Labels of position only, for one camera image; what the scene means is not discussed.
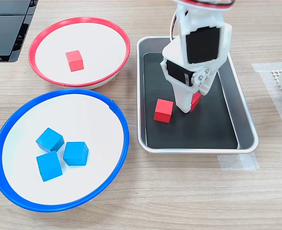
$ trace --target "wooden table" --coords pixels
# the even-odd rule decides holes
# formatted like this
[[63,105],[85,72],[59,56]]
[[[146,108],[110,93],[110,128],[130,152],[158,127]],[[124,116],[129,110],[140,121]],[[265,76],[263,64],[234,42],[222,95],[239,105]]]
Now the wooden table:
[[116,81],[97,89],[122,109],[130,128],[128,157],[99,196],[60,213],[35,213],[0,192],[0,229],[282,230],[282,120],[252,63],[282,61],[282,0],[238,0],[225,19],[233,26],[231,54],[260,145],[260,170],[221,171],[217,157],[149,155],[136,140],[137,41],[168,35],[172,1],[39,1],[20,58],[0,63],[0,129],[20,106],[60,89],[28,62],[33,39],[46,27],[76,16],[111,20],[128,34],[130,58]]

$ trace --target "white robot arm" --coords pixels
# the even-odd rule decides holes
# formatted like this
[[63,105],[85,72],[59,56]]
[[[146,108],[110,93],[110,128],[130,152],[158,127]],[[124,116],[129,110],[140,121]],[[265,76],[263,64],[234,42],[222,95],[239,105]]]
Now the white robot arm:
[[[193,94],[206,95],[230,49],[232,26],[223,12],[235,0],[175,0],[177,10],[170,29],[171,43],[163,50],[161,67],[174,90],[176,105],[187,113]],[[178,32],[172,39],[177,18]]]

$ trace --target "tape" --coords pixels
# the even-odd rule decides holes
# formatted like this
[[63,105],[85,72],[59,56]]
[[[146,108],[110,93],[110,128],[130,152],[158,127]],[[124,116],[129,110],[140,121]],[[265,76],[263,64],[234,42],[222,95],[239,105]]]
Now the tape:
[[282,71],[282,62],[252,64],[254,70],[260,74],[274,102],[274,105],[282,119],[282,91],[278,86],[272,72]]
[[254,152],[238,155],[217,156],[222,171],[255,171],[259,164]]

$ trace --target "blue cube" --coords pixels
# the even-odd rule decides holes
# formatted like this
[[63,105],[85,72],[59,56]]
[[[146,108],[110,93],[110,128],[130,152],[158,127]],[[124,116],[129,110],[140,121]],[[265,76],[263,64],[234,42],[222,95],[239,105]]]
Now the blue cube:
[[46,152],[58,151],[64,144],[63,136],[47,128],[36,140],[37,145]]
[[36,161],[44,182],[62,175],[62,169],[56,151],[36,157]]
[[87,164],[89,149],[84,142],[66,143],[63,160],[70,166],[84,166]]

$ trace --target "red cube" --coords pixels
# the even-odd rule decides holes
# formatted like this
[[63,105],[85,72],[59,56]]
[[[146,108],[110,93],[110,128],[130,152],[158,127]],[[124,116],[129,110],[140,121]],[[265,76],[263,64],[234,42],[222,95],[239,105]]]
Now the red cube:
[[154,120],[169,123],[174,102],[158,99]]
[[198,102],[200,101],[200,97],[201,97],[201,93],[200,92],[196,92],[193,94],[192,97],[192,107],[190,112],[192,112],[194,110],[194,108],[198,105]]
[[65,54],[68,59],[68,64],[71,72],[84,69],[83,60],[79,50],[70,51]]

